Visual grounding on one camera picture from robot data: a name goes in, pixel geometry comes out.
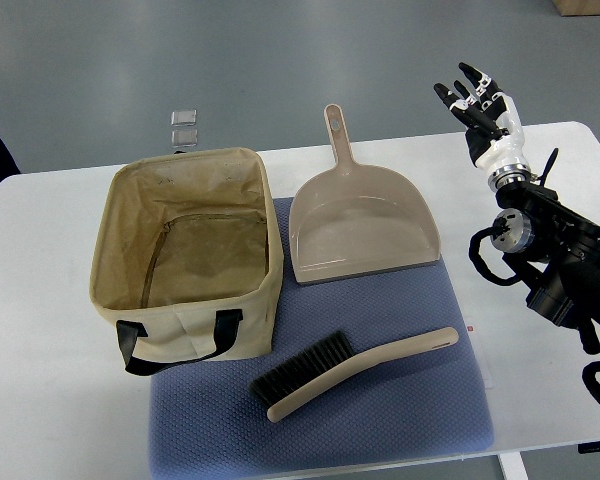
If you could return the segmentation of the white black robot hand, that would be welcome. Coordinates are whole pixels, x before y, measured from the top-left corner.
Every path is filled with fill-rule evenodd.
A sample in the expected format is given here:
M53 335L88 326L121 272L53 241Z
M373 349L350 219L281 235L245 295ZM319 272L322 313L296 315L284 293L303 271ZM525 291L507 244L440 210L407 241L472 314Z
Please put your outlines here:
M470 87L459 81L452 89L437 83L434 91L466 127L473 165L487 174L492 191L507 183L530 180L531 169L522 152L523 127L514 100L487 73L464 62L459 69Z

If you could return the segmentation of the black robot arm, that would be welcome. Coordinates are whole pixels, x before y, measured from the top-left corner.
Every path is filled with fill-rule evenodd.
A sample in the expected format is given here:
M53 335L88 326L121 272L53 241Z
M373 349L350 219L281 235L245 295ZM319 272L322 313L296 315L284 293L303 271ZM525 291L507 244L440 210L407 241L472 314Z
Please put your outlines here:
M494 177L502 210L470 240L474 268L495 285L524 283L529 309L577 331L585 353L600 353L600 226L562 205L546 173L507 166Z

